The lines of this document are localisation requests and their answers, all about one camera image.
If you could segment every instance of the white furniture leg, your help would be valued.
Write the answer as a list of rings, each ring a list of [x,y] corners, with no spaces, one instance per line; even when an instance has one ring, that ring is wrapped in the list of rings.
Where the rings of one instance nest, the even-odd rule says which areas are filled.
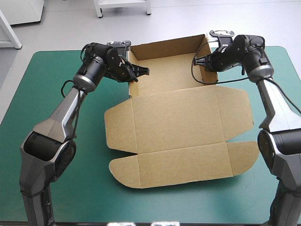
[[[146,14],[151,14],[151,0],[146,0]]]
[[[103,17],[103,12],[102,12],[102,10],[99,8],[98,0],[94,0],[94,6],[95,6],[95,9],[96,9],[97,16],[98,16],[99,18],[102,18],[102,17]]]
[[[151,14],[151,0],[94,0],[94,6],[98,17],[103,17],[102,9],[118,7],[145,7],[146,14]]]
[[[0,47],[15,47],[16,49],[20,49],[22,47],[22,44],[17,38],[13,29],[11,29],[11,26],[9,25],[8,21],[4,17],[1,10],[0,10],[0,27],[8,37],[8,40],[0,40]]]

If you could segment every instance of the white cabinet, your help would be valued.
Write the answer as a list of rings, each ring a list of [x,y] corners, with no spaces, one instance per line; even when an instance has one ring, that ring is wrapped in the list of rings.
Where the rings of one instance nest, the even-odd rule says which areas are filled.
[[[151,14],[151,0],[94,0],[94,6],[98,17],[103,17],[103,8],[117,7],[144,7],[146,14]]]
[[[44,0],[0,0],[0,10],[10,25],[41,21]]]

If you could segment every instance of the silver arm segment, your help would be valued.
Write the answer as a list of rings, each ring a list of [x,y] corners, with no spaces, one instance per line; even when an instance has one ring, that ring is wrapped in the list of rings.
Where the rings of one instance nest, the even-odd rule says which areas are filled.
[[[259,81],[257,87],[267,114],[260,128],[269,132],[301,128],[301,117],[291,110],[278,87],[267,80]]]
[[[79,90],[72,88],[51,116],[37,124],[33,131],[61,143],[70,139],[73,133],[72,122],[75,117]],[[86,94],[80,91],[80,103]]]

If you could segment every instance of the open cardboard box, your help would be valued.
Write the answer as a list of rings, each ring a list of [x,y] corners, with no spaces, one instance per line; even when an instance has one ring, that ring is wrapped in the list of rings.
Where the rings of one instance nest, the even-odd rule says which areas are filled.
[[[253,127],[248,95],[202,86],[191,61],[211,52],[204,35],[132,46],[129,60],[150,69],[130,83],[129,100],[105,113],[107,145],[137,155],[110,162],[113,176],[133,188],[232,177],[258,157],[256,142],[226,142]],[[206,82],[217,73],[194,67]]]

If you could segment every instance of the box side wall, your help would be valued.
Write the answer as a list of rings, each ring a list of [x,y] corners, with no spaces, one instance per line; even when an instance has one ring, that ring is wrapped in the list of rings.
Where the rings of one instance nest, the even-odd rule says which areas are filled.
[[[162,57],[170,57],[187,53],[195,53],[205,35],[157,41],[131,47],[138,60],[149,60]]]

